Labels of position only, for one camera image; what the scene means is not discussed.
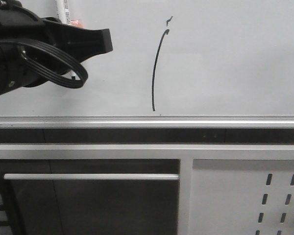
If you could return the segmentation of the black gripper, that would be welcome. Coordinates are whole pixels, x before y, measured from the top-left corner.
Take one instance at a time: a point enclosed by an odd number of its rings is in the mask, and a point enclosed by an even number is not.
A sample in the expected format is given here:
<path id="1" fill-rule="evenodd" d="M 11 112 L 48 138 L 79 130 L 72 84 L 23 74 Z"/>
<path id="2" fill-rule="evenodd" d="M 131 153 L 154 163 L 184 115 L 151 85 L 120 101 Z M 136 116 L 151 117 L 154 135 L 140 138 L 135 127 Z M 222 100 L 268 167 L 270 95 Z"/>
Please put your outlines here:
<path id="1" fill-rule="evenodd" d="M 113 50 L 109 29 L 89 30 L 40 18 L 18 0 L 0 0 L 0 95 L 48 82 L 46 70 L 63 75 L 63 63 L 46 53 L 52 47 L 79 62 Z"/>

